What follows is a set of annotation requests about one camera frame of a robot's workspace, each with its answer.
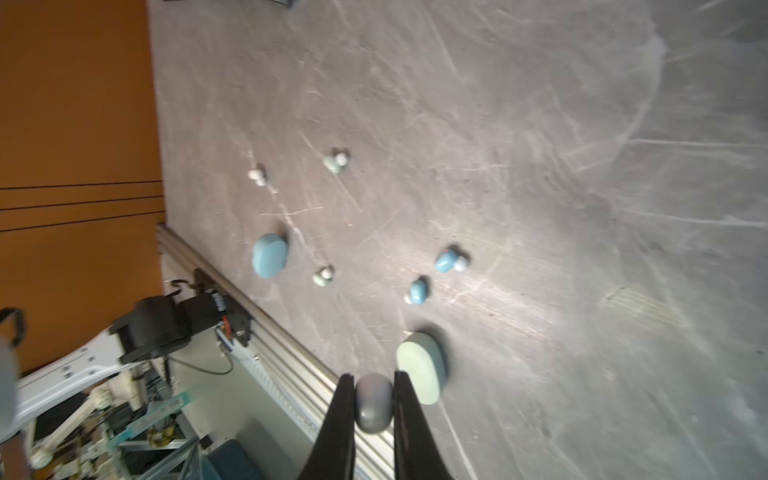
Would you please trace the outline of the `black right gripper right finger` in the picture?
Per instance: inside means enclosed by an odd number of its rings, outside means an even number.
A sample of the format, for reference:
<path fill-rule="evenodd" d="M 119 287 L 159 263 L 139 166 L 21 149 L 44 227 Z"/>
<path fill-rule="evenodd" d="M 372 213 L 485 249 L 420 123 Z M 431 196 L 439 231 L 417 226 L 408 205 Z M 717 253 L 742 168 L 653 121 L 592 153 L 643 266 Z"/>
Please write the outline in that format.
<path fill-rule="evenodd" d="M 451 480 L 406 372 L 395 372 L 393 392 L 395 478 Z"/>

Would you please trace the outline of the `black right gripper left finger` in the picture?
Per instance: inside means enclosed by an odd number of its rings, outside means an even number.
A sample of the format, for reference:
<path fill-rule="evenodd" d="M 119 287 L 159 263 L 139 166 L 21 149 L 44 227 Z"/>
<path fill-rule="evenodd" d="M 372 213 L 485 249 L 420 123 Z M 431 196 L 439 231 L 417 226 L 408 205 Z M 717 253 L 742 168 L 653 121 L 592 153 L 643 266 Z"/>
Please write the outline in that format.
<path fill-rule="evenodd" d="M 355 466 L 356 393 L 354 377 L 344 374 L 336 389 L 299 480 L 350 480 Z"/>

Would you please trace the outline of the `white earbud charging case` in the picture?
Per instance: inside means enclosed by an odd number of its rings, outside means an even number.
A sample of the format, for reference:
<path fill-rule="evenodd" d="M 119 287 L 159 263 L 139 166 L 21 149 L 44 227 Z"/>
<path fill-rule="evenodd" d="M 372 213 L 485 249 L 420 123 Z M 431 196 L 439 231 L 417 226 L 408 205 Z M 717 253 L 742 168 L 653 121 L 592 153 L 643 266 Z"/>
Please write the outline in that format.
<path fill-rule="evenodd" d="M 366 374 L 355 387 L 356 423 L 367 434 L 385 431 L 393 418 L 393 384 L 378 373 Z"/>

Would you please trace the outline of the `white earbud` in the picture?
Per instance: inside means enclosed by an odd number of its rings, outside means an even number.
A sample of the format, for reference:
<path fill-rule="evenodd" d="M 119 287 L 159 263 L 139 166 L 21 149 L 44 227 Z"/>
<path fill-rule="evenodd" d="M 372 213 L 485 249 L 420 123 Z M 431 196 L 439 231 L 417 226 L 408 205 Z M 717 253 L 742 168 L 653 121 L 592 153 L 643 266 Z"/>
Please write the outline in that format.
<path fill-rule="evenodd" d="M 247 176 L 257 186 L 264 187 L 268 184 L 266 171 L 263 168 L 251 169 L 248 171 Z"/>

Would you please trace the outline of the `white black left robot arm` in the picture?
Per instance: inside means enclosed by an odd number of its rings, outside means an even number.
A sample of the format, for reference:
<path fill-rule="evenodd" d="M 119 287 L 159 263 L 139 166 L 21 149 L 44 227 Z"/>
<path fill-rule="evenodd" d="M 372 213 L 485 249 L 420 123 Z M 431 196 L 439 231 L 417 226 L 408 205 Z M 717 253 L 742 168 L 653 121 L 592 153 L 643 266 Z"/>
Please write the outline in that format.
<path fill-rule="evenodd" d="M 189 316 L 170 296 L 138 302 L 72 353 L 19 376 L 15 345 L 1 342 L 1 440 L 74 394 L 135 364 L 170 354 L 191 339 Z"/>

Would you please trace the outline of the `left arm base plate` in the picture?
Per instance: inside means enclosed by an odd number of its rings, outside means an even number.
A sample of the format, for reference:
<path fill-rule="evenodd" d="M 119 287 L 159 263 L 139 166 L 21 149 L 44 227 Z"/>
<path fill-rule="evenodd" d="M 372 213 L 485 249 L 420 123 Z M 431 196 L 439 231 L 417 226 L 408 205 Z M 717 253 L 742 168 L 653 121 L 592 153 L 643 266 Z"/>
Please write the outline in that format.
<path fill-rule="evenodd" d="M 232 296 L 230 296 L 210 275 L 202 269 L 193 271 L 195 289 L 212 297 L 225 324 L 224 330 L 230 340 L 237 340 L 247 347 L 251 338 L 251 314 Z"/>

